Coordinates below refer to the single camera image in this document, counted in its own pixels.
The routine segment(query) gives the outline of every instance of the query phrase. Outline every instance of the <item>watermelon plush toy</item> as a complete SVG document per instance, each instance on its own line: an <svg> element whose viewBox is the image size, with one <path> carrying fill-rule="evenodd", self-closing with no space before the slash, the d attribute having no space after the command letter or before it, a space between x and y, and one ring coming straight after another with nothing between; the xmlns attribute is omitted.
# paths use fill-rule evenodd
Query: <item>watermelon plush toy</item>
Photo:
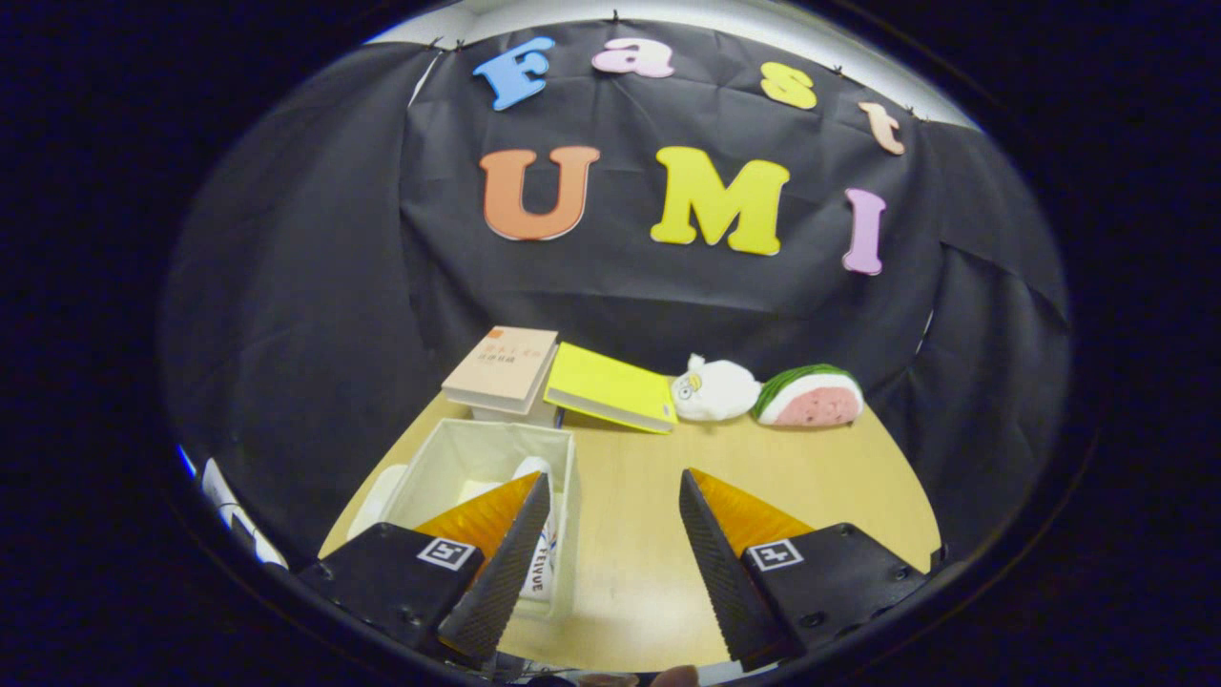
<svg viewBox="0 0 1221 687"><path fill-rule="evenodd" d="M763 386L751 410L762 425L835 427L864 411L864 395L847 371L817 365L781 372Z"/></svg>

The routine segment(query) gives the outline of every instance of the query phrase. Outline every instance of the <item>letter m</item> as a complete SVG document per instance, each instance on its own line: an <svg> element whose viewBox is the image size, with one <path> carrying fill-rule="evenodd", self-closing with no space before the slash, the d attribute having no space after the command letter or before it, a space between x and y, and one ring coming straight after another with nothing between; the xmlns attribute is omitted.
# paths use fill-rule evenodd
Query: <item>letter m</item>
<svg viewBox="0 0 1221 687"><path fill-rule="evenodd" d="M657 161L665 166L669 181L662 221L650 231L653 240L683 244L695 240L696 228L691 226L695 210L708 245L716 245L737 217L737 228L729 234L730 248L759 255L780 250L775 222L780 188L789 181L789 170L767 160L751 160L725 188L708 154L698 148L662 148Z"/></svg>

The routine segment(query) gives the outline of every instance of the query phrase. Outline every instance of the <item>green rind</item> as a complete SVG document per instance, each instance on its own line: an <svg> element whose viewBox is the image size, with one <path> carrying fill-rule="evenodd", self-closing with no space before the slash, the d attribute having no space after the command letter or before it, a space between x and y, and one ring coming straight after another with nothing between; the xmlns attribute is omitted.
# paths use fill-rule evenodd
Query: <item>green rind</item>
<svg viewBox="0 0 1221 687"><path fill-rule="evenodd" d="M763 414L763 409L766 409L768 404L775 400L777 395L780 394L780 390L783 390L789 384L792 384L795 381L811 375L840 375L851 379L852 384L856 384L858 388L861 387L861 383L857 382L855 377L852 377L852 373L847 372L846 370L841 370L827 364L818 364L813 366L786 370L780 375L773 377L772 379L767 381L767 383L763 386L763 389L759 392L758 400L755 401L755 408L751 409L751 415L755 417L755 420L758 420L759 415Z"/></svg>

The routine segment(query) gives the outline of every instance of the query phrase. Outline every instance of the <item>orange letter u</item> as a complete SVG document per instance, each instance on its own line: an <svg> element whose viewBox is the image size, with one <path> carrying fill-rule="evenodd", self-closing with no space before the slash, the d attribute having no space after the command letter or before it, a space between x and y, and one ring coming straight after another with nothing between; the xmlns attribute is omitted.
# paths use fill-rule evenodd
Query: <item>orange letter u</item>
<svg viewBox="0 0 1221 687"><path fill-rule="evenodd" d="M521 206L526 167L538 155L532 150L498 150L484 155L479 166L487 172L484 217L496 233L513 240L548 240L573 229L585 214L585 188L590 165L601 156L597 148L565 145L551 151L559 165L556 206L534 214Z"/></svg>

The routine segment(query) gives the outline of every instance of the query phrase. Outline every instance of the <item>book cover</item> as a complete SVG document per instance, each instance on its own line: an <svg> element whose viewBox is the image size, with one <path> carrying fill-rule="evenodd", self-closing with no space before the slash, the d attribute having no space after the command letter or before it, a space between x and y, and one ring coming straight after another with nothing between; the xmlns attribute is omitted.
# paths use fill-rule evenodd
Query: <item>book cover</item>
<svg viewBox="0 0 1221 687"><path fill-rule="evenodd" d="M678 422L670 383L661 375L560 343L543 398L557 406L646 432Z"/></svg>
<svg viewBox="0 0 1221 687"><path fill-rule="evenodd" d="M524 415L556 355L556 331L496 326L441 384L455 404Z"/></svg>

